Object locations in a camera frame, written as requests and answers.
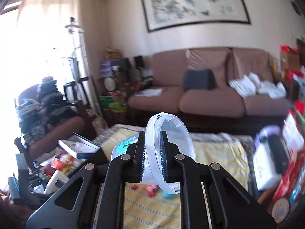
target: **storage box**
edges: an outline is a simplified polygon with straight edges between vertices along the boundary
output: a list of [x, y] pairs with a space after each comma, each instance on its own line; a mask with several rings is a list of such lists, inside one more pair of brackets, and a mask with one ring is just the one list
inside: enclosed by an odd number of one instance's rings
[[289, 69], [299, 71], [301, 68], [300, 56], [296, 53], [281, 52], [282, 70]]

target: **clear plastic container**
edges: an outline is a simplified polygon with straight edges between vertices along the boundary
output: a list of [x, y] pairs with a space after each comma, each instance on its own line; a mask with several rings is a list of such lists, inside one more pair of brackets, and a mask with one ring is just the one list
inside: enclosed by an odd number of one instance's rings
[[[186, 126], [177, 116], [160, 113], [151, 117], [145, 131], [145, 167], [141, 183], [159, 185], [163, 191], [169, 194], [180, 193], [179, 183], [166, 183], [163, 179], [160, 155], [160, 132], [166, 131], [168, 141], [176, 144], [180, 153], [196, 161], [195, 150]], [[138, 141], [138, 136], [139, 133], [117, 144], [112, 151], [111, 160], [125, 154], [127, 147]]]

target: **blue label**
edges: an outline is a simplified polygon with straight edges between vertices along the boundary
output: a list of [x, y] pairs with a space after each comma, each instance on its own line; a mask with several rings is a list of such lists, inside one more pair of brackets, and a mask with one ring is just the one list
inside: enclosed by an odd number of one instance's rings
[[123, 141], [121, 144], [119, 144], [117, 148], [117, 153], [125, 153], [127, 151], [127, 148], [129, 145], [133, 144], [135, 140], [135, 137], [131, 137], [125, 141]]

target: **sofa cushion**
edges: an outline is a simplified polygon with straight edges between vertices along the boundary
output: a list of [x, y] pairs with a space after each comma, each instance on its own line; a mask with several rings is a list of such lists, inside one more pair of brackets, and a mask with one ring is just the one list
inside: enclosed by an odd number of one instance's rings
[[183, 86], [186, 70], [186, 49], [156, 53], [152, 57], [155, 86]]
[[249, 75], [250, 72], [257, 74], [263, 81], [273, 82], [269, 68], [269, 54], [260, 49], [234, 48], [234, 61], [238, 78]]
[[256, 95], [244, 99], [246, 114], [250, 116], [280, 116], [288, 114], [287, 99], [272, 99], [268, 95]]
[[226, 50], [191, 49], [186, 53], [188, 69], [210, 69], [219, 88], [227, 86], [226, 62], [228, 52]]
[[241, 118], [245, 107], [240, 95], [231, 87], [208, 90], [189, 90], [181, 98], [179, 108], [192, 115]]
[[132, 96], [128, 100], [130, 107], [152, 112], [165, 112], [169, 114], [177, 114], [179, 112], [179, 100], [184, 91], [182, 87], [158, 87], [163, 88], [160, 96], [142, 97]]

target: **book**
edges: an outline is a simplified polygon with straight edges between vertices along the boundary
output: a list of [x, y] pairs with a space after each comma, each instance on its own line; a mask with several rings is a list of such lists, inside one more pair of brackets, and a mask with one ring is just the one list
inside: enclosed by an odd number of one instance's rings
[[87, 145], [82, 142], [59, 140], [59, 145], [72, 157], [76, 159], [88, 158], [91, 154], [96, 153], [100, 148], [93, 144]]

